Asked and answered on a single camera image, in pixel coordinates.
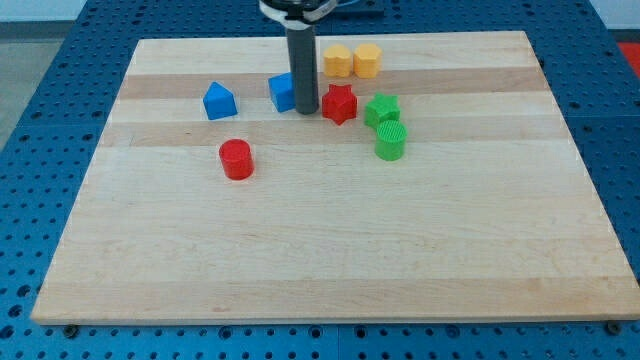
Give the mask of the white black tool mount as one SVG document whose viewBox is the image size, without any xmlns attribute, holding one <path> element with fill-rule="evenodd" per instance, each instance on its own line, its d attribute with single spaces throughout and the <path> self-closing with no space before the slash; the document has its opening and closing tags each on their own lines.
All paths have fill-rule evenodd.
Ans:
<svg viewBox="0 0 640 360">
<path fill-rule="evenodd" d="M 311 26 L 328 16 L 338 0 L 259 0 L 260 11 L 283 26 Z"/>
</svg>

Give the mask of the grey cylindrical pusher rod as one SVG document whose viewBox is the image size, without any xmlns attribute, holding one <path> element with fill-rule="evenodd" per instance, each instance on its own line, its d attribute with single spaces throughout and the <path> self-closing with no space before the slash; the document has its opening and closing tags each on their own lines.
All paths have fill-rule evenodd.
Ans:
<svg viewBox="0 0 640 360">
<path fill-rule="evenodd" d="M 319 108 L 315 27 L 304 23 L 286 29 L 295 109 L 303 115 Z"/>
</svg>

